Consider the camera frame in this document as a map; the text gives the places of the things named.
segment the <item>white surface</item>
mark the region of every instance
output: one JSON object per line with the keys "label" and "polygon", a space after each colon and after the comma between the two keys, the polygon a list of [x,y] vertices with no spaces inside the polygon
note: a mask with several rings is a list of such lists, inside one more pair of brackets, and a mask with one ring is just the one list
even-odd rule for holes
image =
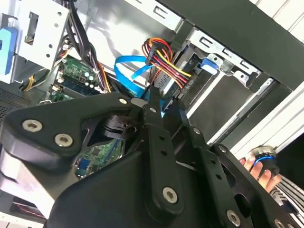
{"label": "white surface", "polygon": [[0,212],[0,228],[43,228],[43,224]]}
{"label": "white surface", "polygon": [[[51,69],[65,30],[69,10],[52,0],[22,0],[20,8],[22,10],[16,15],[20,26],[16,53]],[[29,29],[30,12],[39,15],[33,45],[24,42]]]}

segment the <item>electronic components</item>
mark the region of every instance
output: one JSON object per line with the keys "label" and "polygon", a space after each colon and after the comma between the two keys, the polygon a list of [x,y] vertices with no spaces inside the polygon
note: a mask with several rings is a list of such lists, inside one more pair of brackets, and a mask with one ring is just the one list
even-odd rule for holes
{"label": "electronic components", "polygon": [[100,94],[95,73],[79,60],[70,56],[62,60],[47,99],[65,101]]}
{"label": "electronic components", "polygon": [[96,146],[81,153],[75,164],[77,177],[84,178],[116,161],[122,155],[122,144],[121,140],[115,139],[106,145]]}

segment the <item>cable bundle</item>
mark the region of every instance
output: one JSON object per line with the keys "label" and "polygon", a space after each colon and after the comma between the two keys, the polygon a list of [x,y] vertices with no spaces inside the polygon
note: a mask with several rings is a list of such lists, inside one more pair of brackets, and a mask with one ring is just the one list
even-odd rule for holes
{"label": "cable bundle", "polygon": [[178,69],[171,63],[173,52],[165,40],[161,38],[147,39],[142,45],[142,51],[147,58],[146,64],[152,64],[158,68],[158,71],[150,83],[152,83],[162,71],[170,76],[181,89],[186,85],[189,79],[188,77],[191,77],[191,75]]}
{"label": "cable bundle", "polygon": [[98,78],[99,87],[102,93],[111,92],[111,87],[105,74],[104,68],[101,63],[97,61],[96,50],[94,46],[89,42],[86,31],[77,15],[73,1],[62,0],[61,4],[70,9],[71,13],[67,22],[67,35],[74,47],[81,57],[82,61],[96,73]]}

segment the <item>blue plastic tab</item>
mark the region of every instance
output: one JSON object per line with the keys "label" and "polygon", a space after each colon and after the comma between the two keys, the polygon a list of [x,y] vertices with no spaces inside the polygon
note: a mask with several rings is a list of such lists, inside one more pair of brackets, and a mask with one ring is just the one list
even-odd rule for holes
{"label": "blue plastic tab", "polygon": [[79,161],[79,166],[78,166],[78,168],[79,168],[79,169],[82,169],[82,170],[86,170],[87,167],[89,166],[89,164],[90,164],[90,160],[82,158],[82,159]]}
{"label": "blue plastic tab", "polygon": [[10,72],[17,42],[18,31],[13,27],[0,30],[0,75]]}
{"label": "blue plastic tab", "polygon": [[216,75],[219,69],[218,65],[206,58],[203,59],[202,63],[200,64],[200,68],[206,70],[212,75]]}

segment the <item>silver metal chassis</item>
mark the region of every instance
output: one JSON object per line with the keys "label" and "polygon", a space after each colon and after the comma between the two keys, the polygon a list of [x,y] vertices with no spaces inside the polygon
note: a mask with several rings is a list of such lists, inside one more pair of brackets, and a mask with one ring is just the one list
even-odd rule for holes
{"label": "silver metal chassis", "polygon": [[46,218],[57,197],[77,181],[74,169],[65,174],[53,174],[22,162],[2,149],[0,189],[35,204]]}

